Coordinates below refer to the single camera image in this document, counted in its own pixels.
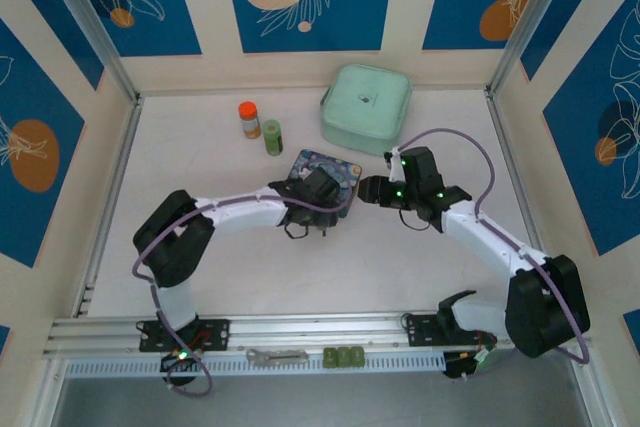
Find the green cube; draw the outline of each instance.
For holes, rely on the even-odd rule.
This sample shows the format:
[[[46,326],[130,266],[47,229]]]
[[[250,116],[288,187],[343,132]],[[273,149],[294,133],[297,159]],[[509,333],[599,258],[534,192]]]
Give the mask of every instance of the green cube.
[[[327,347],[322,351],[322,367],[335,369],[338,367],[338,351],[333,347]]]
[[[351,367],[364,367],[364,349],[362,347],[351,347]]]
[[[349,347],[338,347],[338,367],[351,367],[351,349]]]

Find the mint green container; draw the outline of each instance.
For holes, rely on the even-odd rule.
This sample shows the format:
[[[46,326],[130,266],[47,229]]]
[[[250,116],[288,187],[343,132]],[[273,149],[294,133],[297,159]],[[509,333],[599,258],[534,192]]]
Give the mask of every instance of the mint green container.
[[[398,143],[412,88],[406,75],[345,65],[321,101],[322,137],[360,152],[388,152]]]

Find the purple cable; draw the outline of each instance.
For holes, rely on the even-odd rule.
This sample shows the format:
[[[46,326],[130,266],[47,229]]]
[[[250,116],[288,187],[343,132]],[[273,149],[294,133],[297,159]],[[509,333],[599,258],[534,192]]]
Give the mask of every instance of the purple cable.
[[[414,138],[412,138],[408,142],[405,142],[404,144],[402,144],[398,148],[398,150],[400,150],[402,152],[403,150],[405,150],[407,147],[409,147],[411,144],[413,144],[417,140],[419,140],[419,139],[421,139],[423,137],[426,137],[427,135],[441,133],[441,132],[442,133],[447,133],[447,134],[457,135],[458,137],[462,137],[462,138],[468,140],[469,142],[471,142],[480,151],[482,156],[487,161],[487,165],[489,166],[489,174],[490,174],[489,185],[487,186],[485,191],[482,193],[482,195],[480,195],[480,197],[478,197],[478,201],[476,202],[474,212],[475,212],[475,215],[476,215],[476,218],[477,218],[478,214],[480,213],[480,204],[482,204],[482,202],[487,197],[487,195],[489,195],[489,192],[491,192],[491,190],[493,189],[493,186],[494,186],[495,181],[496,181],[496,170],[495,170],[495,167],[493,165],[493,161],[491,160],[491,157],[489,156],[489,153],[487,152],[487,150],[480,144],[480,142],[478,142],[476,139],[471,137],[469,134],[466,134],[466,133],[461,132],[459,130],[449,129],[449,128],[446,128],[446,127],[438,127],[438,128],[435,128],[435,129],[426,130],[426,131],[422,132],[421,134],[416,135]],[[515,252],[519,252],[520,251],[520,246],[518,244],[516,244],[513,240],[511,240],[509,237],[507,237],[502,232],[500,232],[498,229],[496,229],[489,222],[487,222],[484,219],[480,219],[480,218],[478,218],[478,221],[484,227],[486,227],[489,231],[491,231],[494,235],[496,235],[503,242],[505,242],[509,247],[511,247]],[[586,343],[586,341],[584,339],[584,336],[582,335],[582,332],[580,332],[580,327],[578,326],[578,322],[576,321],[575,317],[571,313],[571,309],[569,308],[569,305],[567,304],[566,300],[562,296],[562,293],[560,292],[560,289],[558,289],[556,284],[553,282],[553,280],[551,279],[549,274],[547,274],[547,272],[545,272],[545,270],[542,268],[542,266],[539,265],[529,254],[526,254],[524,256],[524,259],[536,270],[536,272],[538,272],[538,274],[540,274],[540,277],[542,277],[542,279],[545,281],[545,283],[549,287],[549,290],[551,291],[553,296],[558,301],[558,304],[560,305],[560,308],[562,309],[562,312],[564,313],[565,317],[567,318],[567,321],[569,322],[569,325],[571,326],[571,330],[573,330],[573,333],[576,336],[576,340],[578,341],[578,345],[580,345],[580,351],[582,353],[582,358],[580,358],[577,355],[569,352],[568,350],[564,349],[563,347],[556,347],[556,350],[561,352],[562,354],[566,355],[570,359],[578,362],[579,364],[588,364],[589,363],[589,349],[587,347],[587,343]]]
[[[342,171],[345,179],[349,178],[349,173],[346,171],[346,169],[343,166],[340,166],[337,163],[332,162],[330,160],[324,160],[322,163],[327,163],[327,164],[333,165],[335,168],[337,168],[338,170]],[[349,202],[351,201],[352,193],[353,193],[353,189],[351,188],[351,183],[347,181],[347,197],[346,197],[345,201],[342,204],[340,204],[338,207],[332,207],[332,208],[318,207],[316,205],[309,204],[307,202],[303,202],[303,201],[298,200],[298,199],[289,199],[287,197],[280,197],[280,196],[277,196],[277,195],[263,195],[263,196],[259,196],[259,197],[255,196],[255,195],[245,195],[243,197],[236,197],[236,198],[233,198],[233,199],[227,199],[227,200],[220,201],[217,205],[208,204],[208,205],[205,205],[203,207],[199,207],[199,208],[197,208],[195,210],[192,210],[191,212],[183,215],[178,220],[173,222],[166,229],[164,229],[160,233],[160,235],[158,235],[158,237],[153,239],[153,241],[147,246],[147,248],[144,249],[140,253],[140,256],[133,263],[133,267],[131,269],[131,273],[137,279],[146,280],[147,282],[149,282],[149,284],[151,286],[151,298],[153,299],[153,304],[156,307],[156,314],[158,315],[158,318],[160,319],[160,322],[162,322],[162,324],[164,325],[165,330],[167,332],[169,332],[171,337],[173,337],[173,339],[178,343],[178,345],[180,345],[180,347],[182,347],[182,349],[185,350],[187,352],[187,354],[189,354],[189,356],[195,361],[195,363],[200,367],[200,369],[202,369],[202,372],[204,373],[204,375],[207,378],[207,389],[204,390],[203,392],[187,392],[184,389],[176,388],[176,387],[172,386],[172,384],[171,384],[171,372],[173,370],[173,367],[175,365],[177,365],[177,363],[176,363],[176,364],[174,364],[174,366],[169,368],[169,370],[167,371],[167,380],[166,380],[167,385],[171,386],[171,389],[174,392],[176,392],[176,393],[178,393],[178,394],[180,394],[180,395],[182,395],[184,397],[191,397],[191,398],[205,397],[205,396],[209,395],[209,393],[213,390],[213,378],[211,377],[211,373],[209,372],[209,369],[207,369],[206,365],[204,365],[204,362],[202,361],[200,356],[196,355],[195,352],[193,350],[191,350],[191,348],[180,338],[178,333],[169,324],[169,321],[168,321],[166,315],[164,314],[164,312],[162,311],[162,307],[160,306],[160,300],[158,299],[158,287],[155,284],[155,280],[152,277],[148,276],[148,275],[144,275],[144,274],[141,274],[140,272],[138,272],[138,270],[140,269],[140,265],[142,265],[144,260],[151,253],[151,251],[153,251],[153,249],[155,249],[158,246],[158,244],[160,244],[160,242],[162,242],[169,234],[171,234],[175,229],[177,229],[178,227],[183,225],[189,219],[192,219],[193,217],[195,217],[197,215],[200,215],[200,214],[202,214],[204,212],[207,212],[209,210],[215,210],[218,207],[224,207],[224,206],[227,206],[227,205],[239,204],[239,203],[242,203],[242,202],[249,202],[249,201],[254,201],[254,200],[260,201],[261,199],[264,199],[264,200],[274,200],[274,201],[277,201],[277,202],[292,203],[292,204],[300,205],[300,206],[305,207],[307,209],[315,210],[317,212],[330,214],[330,213],[334,213],[334,212],[340,212],[342,209],[347,207],[349,205]]]

